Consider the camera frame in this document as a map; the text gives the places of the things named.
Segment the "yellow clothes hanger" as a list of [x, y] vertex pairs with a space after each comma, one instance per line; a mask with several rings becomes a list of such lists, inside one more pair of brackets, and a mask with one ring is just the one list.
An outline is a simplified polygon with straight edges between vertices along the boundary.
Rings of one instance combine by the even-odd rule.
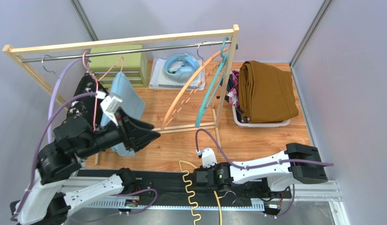
[[[199, 207], [199, 204], [198, 202], [196, 201], [192, 201], [192, 198], [195, 197], [196, 195], [196, 192], [194, 190], [190, 190], [189, 188], [193, 186], [193, 182], [188, 179], [188, 175], [190, 174], [190, 172], [188, 170], [183, 170], [183, 166], [182, 164], [187, 164], [187, 165], [190, 165], [193, 169], [197, 169], [198, 167], [195, 166], [194, 164], [192, 164], [191, 162], [187, 162], [187, 161], [184, 161], [184, 160], [179, 160], [179, 168], [180, 168], [180, 171], [182, 173], [184, 173], [182, 175], [182, 180], [183, 182], [185, 183], [185, 192], [188, 194], [188, 203], [191, 205], [191, 208], [190, 208], [190, 212], [191, 212], [191, 215], [193, 217], [195, 217], [195, 219], [193, 220], [193, 224], [194, 225], [197, 225], [197, 222], [201, 220], [201, 214], [200, 213], [194, 213], [194, 209], [197, 209]], [[222, 215], [222, 207], [221, 207], [221, 199], [222, 198], [225, 198], [229, 193], [233, 194], [235, 199], [234, 201], [232, 202], [232, 205], [236, 202], [237, 200], [237, 195], [235, 192], [233, 191], [227, 191], [223, 196], [219, 196], [217, 194], [216, 191], [213, 191], [214, 192], [214, 195], [215, 195], [215, 198], [216, 198], [216, 202], [217, 202], [217, 207], [218, 207], [218, 215], [219, 215], [219, 224], [222, 225], [223, 224], [223, 215]]]

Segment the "orange clothes hanger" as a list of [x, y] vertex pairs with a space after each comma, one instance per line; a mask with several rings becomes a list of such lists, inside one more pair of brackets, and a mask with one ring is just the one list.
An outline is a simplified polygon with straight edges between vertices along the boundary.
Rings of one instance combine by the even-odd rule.
[[195, 73], [192, 75], [192, 77], [186, 82], [186, 84], [181, 88], [175, 99], [173, 100], [171, 106], [169, 107], [164, 120], [162, 122], [162, 125], [160, 127], [161, 131], [166, 130], [167, 126], [173, 121], [175, 116], [183, 109], [183, 105], [189, 102], [191, 99], [191, 94], [194, 94], [197, 92], [198, 88], [195, 90], [191, 90], [189, 93], [189, 97], [187, 99], [181, 100], [193, 80], [199, 75], [200, 72], [202, 72], [205, 67], [212, 62], [215, 58], [220, 56], [222, 53], [226, 53], [228, 51], [228, 47], [222, 47], [220, 51], [213, 54], [210, 58], [208, 58], [205, 62], [202, 63], [202, 65], [195, 71]]

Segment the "teal clothes hanger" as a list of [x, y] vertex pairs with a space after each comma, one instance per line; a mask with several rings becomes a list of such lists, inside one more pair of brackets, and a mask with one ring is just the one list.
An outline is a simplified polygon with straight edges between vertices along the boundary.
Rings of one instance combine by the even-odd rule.
[[210, 83], [210, 85], [208, 86], [208, 90], [204, 96], [204, 99], [201, 103], [201, 106], [199, 108], [199, 111], [198, 111], [198, 114], [197, 114], [197, 117], [196, 117], [196, 120], [195, 120], [195, 127], [196, 128], [199, 128], [200, 127], [200, 123], [202, 121], [202, 117], [203, 115], [205, 114], [208, 106], [210, 105], [210, 102], [211, 102], [211, 99], [214, 97], [216, 91], [217, 91], [217, 87], [214, 88], [215, 84], [216, 84], [216, 81], [218, 79], [218, 77], [220, 76], [220, 73], [222, 72], [222, 70], [225, 68], [225, 65], [226, 65], [226, 62], [227, 62], [227, 59], [228, 59], [228, 54], [229, 54], [229, 50], [224, 50], [224, 47], [225, 47], [225, 44], [226, 42], [229, 40], [228, 37], [225, 37], [224, 40], [223, 40], [223, 43], [222, 43], [222, 46], [221, 46], [221, 51], [220, 51], [220, 57], [221, 57], [221, 62], [218, 63], [218, 67], [217, 67], [217, 71]]

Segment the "pink camouflage trousers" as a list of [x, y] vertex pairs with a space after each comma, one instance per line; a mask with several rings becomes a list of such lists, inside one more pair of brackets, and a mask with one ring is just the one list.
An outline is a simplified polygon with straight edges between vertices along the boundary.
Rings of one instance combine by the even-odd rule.
[[238, 121], [244, 122], [244, 120], [242, 119], [243, 111], [240, 109], [240, 106], [239, 106], [238, 77], [239, 77], [239, 70], [237, 69], [232, 70], [228, 79], [227, 95], [225, 100], [229, 104], [235, 107]]

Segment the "brown trousers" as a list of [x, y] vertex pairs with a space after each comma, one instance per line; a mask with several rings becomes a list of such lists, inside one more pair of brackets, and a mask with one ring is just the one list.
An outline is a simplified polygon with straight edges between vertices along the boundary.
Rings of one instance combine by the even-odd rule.
[[238, 97], [241, 115], [248, 123], [281, 122], [299, 114], [292, 72], [258, 61], [242, 64]]

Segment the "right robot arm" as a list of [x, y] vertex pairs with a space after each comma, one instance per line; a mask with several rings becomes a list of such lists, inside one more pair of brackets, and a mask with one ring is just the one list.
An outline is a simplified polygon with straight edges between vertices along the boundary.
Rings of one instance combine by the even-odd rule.
[[296, 183], [321, 184], [328, 181], [325, 167], [332, 163], [322, 162], [316, 147], [289, 143], [286, 150], [272, 156], [249, 161], [231, 161], [225, 154], [225, 162], [217, 162], [211, 148], [199, 152], [202, 165], [193, 171], [193, 185], [213, 191], [228, 191], [233, 185], [262, 180], [268, 191], [282, 192]]

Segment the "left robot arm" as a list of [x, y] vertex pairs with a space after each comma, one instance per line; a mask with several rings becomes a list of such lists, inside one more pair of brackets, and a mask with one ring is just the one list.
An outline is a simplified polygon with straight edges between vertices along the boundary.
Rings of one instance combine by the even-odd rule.
[[129, 117], [122, 109], [116, 120], [93, 130], [80, 116], [67, 118], [54, 129], [55, 139], [34, 158], [33, 180], [22, 200], [12, 202], [12, 220], [20, 225], [60, 225], [81, 208], [111, 195], [132, 193], [137, 181], [128, 168], [109, 178], [73, 192], [62, 186], [81, 168], [80, 159], [117, 144], [138, 152], [160, 137], [154, 126]]

